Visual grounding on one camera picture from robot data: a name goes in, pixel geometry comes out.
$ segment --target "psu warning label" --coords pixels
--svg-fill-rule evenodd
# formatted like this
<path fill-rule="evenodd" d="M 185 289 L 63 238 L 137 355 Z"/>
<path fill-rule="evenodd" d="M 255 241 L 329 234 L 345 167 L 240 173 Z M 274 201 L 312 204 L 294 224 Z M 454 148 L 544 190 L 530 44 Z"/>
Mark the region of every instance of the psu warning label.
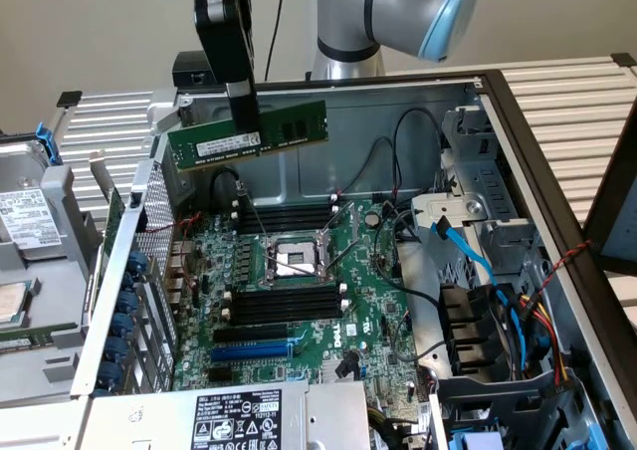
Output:
<path fill-rule="evenodd" d="M 192 450 L 280 448 L 280 390 L 202 395 L 197 398 Z"/>

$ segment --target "gray wall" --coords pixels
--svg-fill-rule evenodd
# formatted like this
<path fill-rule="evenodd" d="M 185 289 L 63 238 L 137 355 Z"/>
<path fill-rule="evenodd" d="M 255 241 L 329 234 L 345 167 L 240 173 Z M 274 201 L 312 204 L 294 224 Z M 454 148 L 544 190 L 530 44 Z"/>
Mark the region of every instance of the gray wall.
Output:
<path fill-rule="evenodd" d="M 253 0 L 256 75 L 263 77 L 277 0 Z M 479 0 L 448 65 L 607 55 L 637 57 L 635 0 Z M 312 65 L 314 0 L 286 0 L 272 80 Z M 198 47 L 192 0 L 0 0 L 0 128 L 34 129 L 61 91 L 171 84 L 176 53 Z M 388 71 L 431 67 L 384 51 Z"/>

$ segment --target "blue pcie slot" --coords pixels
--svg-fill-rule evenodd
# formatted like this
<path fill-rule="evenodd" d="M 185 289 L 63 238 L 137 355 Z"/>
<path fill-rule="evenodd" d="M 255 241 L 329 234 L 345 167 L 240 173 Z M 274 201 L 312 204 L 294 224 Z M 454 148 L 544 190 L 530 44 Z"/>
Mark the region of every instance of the blue pcie slot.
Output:
<path fill-rule="evenodd" d="M 291 357 L 293 345 L 285 340 L 216 347 L 210 352 L 213 362 L 246 360 L 252 358 Z"/>

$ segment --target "green ram stick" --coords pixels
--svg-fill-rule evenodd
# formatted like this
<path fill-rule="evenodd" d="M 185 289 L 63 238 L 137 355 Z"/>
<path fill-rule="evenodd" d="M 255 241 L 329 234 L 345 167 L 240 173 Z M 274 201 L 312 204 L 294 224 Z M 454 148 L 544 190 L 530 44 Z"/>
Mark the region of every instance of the green ram stick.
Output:
<path fill-rule="evenodd" d="M 179 171 L 327 140 L 325 102 L 262 112 L 261 131 L 238 134 L 231 119 L 168 133 Z"/>

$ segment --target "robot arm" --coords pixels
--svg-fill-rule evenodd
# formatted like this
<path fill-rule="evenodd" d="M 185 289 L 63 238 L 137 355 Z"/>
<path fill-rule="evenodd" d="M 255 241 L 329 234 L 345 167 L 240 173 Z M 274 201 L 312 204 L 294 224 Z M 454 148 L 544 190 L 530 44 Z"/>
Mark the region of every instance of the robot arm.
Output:
<path fill-rule="evenodd" d="M 382 75 L 380 45 L 441 62 L 464 35 L 476 0 L 318 0 L 313 79 Z"/>
<path fill-rule="evenodd" d="M 195 0 L 195 28 L 238 133 L 259 131 L 250 0 Z"/>

